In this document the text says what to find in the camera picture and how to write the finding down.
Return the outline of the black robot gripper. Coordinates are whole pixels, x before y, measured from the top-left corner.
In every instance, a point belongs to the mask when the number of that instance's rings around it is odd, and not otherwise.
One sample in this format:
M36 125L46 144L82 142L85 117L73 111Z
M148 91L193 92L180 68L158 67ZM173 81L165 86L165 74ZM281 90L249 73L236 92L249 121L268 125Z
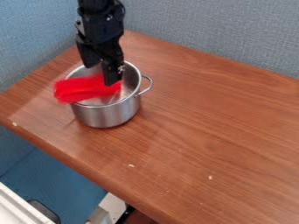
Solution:
M85 68L100 61L104 84L112 86L122 78L124 54L120 38L124 35L125 7L122 5L80 5L76 21L76 45Z

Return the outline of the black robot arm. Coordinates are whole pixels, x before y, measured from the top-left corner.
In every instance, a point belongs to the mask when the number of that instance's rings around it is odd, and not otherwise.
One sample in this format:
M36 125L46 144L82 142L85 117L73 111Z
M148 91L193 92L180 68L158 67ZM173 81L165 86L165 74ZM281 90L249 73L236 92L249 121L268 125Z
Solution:
M76 46L85 68L101 66L104 84L112 86L122 78L125 7L118 0L77 0Z

